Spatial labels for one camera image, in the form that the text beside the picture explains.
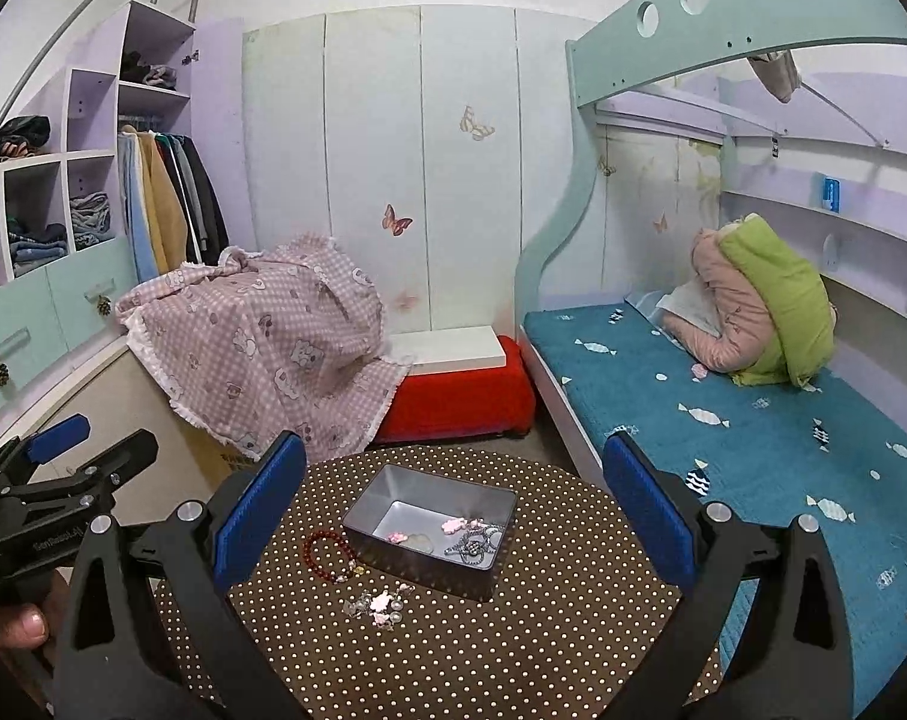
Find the left hand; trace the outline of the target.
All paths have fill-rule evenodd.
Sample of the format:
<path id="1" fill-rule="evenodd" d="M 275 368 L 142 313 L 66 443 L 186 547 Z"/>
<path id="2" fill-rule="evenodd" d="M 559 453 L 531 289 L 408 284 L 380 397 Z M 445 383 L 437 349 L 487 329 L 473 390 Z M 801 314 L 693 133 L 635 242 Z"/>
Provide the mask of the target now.
<path id="1" fill-rule="evenodd" d="M 55 639 L 70 600 L 70 587 L 60 572 L 40 603 L 0 608 L 0 650 L 35 650 Z"/>

